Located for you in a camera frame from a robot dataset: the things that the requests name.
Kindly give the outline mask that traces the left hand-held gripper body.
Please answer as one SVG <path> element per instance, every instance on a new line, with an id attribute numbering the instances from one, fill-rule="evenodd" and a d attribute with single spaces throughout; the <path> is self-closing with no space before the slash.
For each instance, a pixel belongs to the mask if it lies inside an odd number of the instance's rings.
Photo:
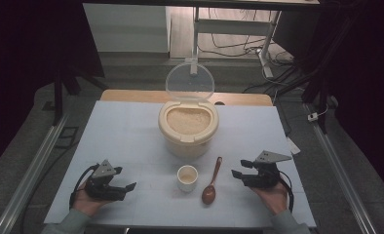
<path id="1" fill-rule="evenodd" d="M 96 166 L 95 171 L 89 176 L 86 181 L 85 191 L 94 199 L 105 201 L 123 201 L 126 192 L 123 187 L 111 186 L 109 182 L 116 175 L 108 160 Z"/>

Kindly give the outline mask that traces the person's left hand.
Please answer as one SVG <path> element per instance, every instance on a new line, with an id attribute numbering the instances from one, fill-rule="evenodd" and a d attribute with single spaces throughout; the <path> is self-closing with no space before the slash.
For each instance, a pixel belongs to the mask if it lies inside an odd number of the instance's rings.
<path id="1" fill-rule="evenodd" d="M 93 217 L 106 204 L 109 204 L 109 201 L 91 198 L 84 188 L 79 188 L 75 194 L 72 208 Z"/>

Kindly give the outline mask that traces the wooden table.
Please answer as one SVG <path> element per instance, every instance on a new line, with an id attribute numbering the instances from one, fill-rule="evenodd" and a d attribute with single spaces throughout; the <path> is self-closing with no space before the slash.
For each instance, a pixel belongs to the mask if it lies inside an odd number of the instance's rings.
<path id="1" fill-rule="evenodd" d="M 165 103 L 172 98 L 165 91 L 106 90 L 100 99 L 103 101 Z M 223 103 L 224 105 L 273 105 L 272 99 L 263 94 L 214 93 L 209 98 L 209 102 L 213 104 Z"/>

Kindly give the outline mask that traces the white desk frame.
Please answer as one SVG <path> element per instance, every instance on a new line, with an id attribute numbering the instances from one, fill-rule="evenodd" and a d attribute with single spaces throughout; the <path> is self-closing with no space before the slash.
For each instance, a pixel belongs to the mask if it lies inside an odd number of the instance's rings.
<path id="1" fill-rule="evenodd" d="M 271 44 L 281 12 L 272 11 L 271 14 L 272 16 L 268 21 L 201 19 L 200 8 L 195 7 L 193 15 L 192 62 L 198 62 L 198 39 L 200 33 L 262 36 L 264 43 L 260 49 L 255 50 L 255 53 L 261 63 L 264 77 L 267 79 L 272 78 L 273 73 L 267 59 L 267 53 L 269 52 L 269 46 Z"/>

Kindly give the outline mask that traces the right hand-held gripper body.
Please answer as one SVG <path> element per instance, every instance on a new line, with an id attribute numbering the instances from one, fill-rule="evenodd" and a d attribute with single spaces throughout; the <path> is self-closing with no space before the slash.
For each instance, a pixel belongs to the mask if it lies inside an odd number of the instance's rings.
<path id="1" fill-rule="evenodd" d="M 285 188 L 289 185 L 281 178 L 277 163 L 290 160 L 291 157 L 280 153 L 263 150 L 253 162 L 256 175 L 244 175 L 244 186 L 267 189 L 281 183 Z"/>

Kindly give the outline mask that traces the brown wooden spoon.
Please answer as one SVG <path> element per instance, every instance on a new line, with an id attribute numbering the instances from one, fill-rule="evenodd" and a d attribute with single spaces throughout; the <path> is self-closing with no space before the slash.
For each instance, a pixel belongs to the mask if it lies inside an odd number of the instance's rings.
<path id="1" fill-rule="evenodd" d="M 202 192 L 201 199 L 202 199 L 202 202 L 205 205 L 212 204 L 214 199 L 215 199 L 215 197 L 216 197 L 216 191 L 215 191 L 215 188 L 214 188 L 214 183 L 216 181 L 216 178 L 217 178 L 217 175 L 218 175 L 218 172 L 219 172 L 221 164 L 222 164 L 222 158 L 218 157 L 216 159 L 216 163 L 215 163 L 215 167 L 214 167 L 214 170 L 213 170 L 211 182 L 210 182 L 210 184 L 208 186 L 205 187 L 205 189 Z"/>

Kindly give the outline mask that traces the person's right hand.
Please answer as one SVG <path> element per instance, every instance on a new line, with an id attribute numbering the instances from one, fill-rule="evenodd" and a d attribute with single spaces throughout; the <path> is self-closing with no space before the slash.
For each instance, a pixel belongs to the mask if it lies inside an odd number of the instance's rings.
<path id="1" fill-rule="evenodd" d="M 278 215 L 288 209 L 288 192 L 280 182 L 271 188 L 252 187 L 251 190 L 261 199 L 272 215 Z"/>

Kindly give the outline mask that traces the clear round container lid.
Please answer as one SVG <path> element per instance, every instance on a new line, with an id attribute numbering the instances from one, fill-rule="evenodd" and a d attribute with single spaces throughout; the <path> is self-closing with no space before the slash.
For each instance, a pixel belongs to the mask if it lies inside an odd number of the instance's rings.
<path id="1" fill-rule="evenodd" d="M 201 64 L 184 62 L 167 75 L 166 91 L 173 98 L 208 99 L 214 93 L 214 79 Z"/>

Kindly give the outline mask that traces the rice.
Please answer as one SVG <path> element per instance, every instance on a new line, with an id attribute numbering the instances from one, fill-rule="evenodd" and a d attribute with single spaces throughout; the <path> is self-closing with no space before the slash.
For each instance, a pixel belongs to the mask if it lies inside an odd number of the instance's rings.
<path id="1" fill-rule="evenodd" d="M 193 108 L 175 108 L 167 115 L 169 126 L 183 135 L 195 135 L 202 132 L 211 122 L 208 111 Z"/>

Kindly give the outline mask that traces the black stand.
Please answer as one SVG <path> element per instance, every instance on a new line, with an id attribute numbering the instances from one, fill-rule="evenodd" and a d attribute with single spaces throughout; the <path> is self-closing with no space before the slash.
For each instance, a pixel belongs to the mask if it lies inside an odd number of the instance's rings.
<path id="1" fill-rule="evenodd" d="M 309 80 L 306 90 L 301 98 L 305 103 L 312 103 L 315 99 L 318 100 L 318 126 L 321 131 L 326 134 L 326 112 L 327 107 L 328 86 L 324 74 L 315 74 Z"/>
<path id="2" fill-rule="evenodd" d="M 54 121 L 53 125 L 57 126 L 60 119 L 63 117 L 63 92 L 66 89 L 72 96 L 78 96 L 81 92 L 81 87 L 77 78 L 81 77 L 92 85 L 98 87 L 102 91 L 108 89 L 108 86 L 97 80 L 97 77 L 103 78 L 104 71 L 102 66 L 96 68 L 94 71 L 84 70 L 77 65 L 63 65 L 54 79 L 54 106 L 53 111 Z"/>

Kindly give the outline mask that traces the cream rice container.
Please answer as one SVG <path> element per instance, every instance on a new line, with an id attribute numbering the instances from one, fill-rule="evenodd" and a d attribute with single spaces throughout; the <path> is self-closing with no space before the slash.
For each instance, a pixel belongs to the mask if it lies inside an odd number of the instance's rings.
<path id="1" fill-rule="evenodd" d="M 202 132 L 195 135 L 180 134 L 174 131 L 167 121 L 169 111 L 175 108 L 206 110 L 211 116 L 211 122 Z M 166 139 L 166 147 L 173 155 L 180 158 L 195 159 L 204 155 L 210 148 L 211 139 L 215 135 L 218 125 L 218 112 L 215 106 L 207 101 L 168 101 L 159 112 L 158 126 Z"/>

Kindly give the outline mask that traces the aluminium rail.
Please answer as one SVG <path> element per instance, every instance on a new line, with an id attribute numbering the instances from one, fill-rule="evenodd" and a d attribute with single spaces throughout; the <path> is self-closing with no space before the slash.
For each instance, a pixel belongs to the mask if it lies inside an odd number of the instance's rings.
<path id="1" fill-rule="evenodd" d="M 14 195 L 0 216 L 0 234 L 10 234 L 13 229 L 68 118 L 69 114 L 64 113 L 57 123 L 49 128 Z"/>
<path id="2" fill-rule="evenodd" d="M 375 225 L 373 224 L 360 195 L 354 188 L 351 179 L 343 167 L 329 137 L 322 131 L 318 124 L 314 124 L 313 128 L 362 233 L 377 234 Z"/>

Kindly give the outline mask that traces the white cup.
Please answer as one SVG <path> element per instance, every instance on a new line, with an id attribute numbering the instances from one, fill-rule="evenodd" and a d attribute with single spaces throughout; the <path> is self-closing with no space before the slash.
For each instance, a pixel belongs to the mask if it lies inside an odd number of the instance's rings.
<path id="1" fill-rule="evenodd" d="M 188 193 L 195 189 L 199 174 L 195 167 L 185 165 L 178 169 L 176 176 L 177 187 L 181 191 Z"/>

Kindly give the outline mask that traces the white cabinet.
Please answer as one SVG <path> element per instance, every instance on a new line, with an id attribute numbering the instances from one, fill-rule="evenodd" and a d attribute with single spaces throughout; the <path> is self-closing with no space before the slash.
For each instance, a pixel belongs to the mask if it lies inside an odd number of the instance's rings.
<path id="1" fill-rule="evenodd" d="M 168 7 L 89 3 L 83 7 L 99 52 L 170 51 Z"/>

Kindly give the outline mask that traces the white paper tag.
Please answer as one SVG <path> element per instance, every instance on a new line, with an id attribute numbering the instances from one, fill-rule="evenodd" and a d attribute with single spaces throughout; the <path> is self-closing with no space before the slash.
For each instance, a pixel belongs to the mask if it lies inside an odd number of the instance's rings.
<path id="1" fill-rule="evenodd" d="M 300 148 L 289 137 L 287 137 L 287 142 L 292 155 L 296 155 L 301 152 Z"/>

